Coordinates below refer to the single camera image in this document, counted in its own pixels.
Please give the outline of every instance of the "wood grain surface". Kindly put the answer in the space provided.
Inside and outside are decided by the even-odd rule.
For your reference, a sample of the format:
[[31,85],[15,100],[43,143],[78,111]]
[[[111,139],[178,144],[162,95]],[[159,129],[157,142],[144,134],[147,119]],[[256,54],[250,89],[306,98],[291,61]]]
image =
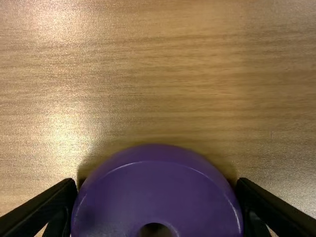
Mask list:
[[314,0],[1,0],[0,215],[111,154],[203,154],[316,217]]

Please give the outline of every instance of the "tabletop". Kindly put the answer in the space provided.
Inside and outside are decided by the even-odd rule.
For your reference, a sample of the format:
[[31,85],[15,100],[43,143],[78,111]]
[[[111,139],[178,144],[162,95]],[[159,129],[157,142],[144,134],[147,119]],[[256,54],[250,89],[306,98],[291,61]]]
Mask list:
[[0,10],[0,215],[124,148],[165,143],[316,217],[315,1]]

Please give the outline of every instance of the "purple object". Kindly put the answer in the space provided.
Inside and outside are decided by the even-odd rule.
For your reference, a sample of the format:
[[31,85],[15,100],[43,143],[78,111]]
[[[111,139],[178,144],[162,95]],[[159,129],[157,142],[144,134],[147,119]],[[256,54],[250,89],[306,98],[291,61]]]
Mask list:
[[202,156],[149,144],[115,154],[84,182],[72,237],[137,237],[148,223],[174,237],[242,237],[242,215],[224,176]]

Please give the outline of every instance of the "black plastic arm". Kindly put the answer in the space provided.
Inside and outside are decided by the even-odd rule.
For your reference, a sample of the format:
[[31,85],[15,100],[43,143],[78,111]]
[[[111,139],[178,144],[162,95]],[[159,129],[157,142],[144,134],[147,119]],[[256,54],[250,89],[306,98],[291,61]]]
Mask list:
[[0,236],[33,237],[48,223],[43,237],[69,237],[76,196],[74,180],[64,179],[0,217]]
[[269,237],[266,224],[279,237],[316,237],[316,220],[246,178],[236,195],[241,204],[246,237]]

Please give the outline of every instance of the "purple disc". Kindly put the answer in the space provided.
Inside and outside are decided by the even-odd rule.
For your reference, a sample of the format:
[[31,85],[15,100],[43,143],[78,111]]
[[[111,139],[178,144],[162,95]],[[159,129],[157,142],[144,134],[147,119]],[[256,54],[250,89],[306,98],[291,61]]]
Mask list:
[[79,191],[72,237],[137,237],[148,223],[174,237],[242,237],[242,215],[225,177],[202,156],[150,144],[115,154]]

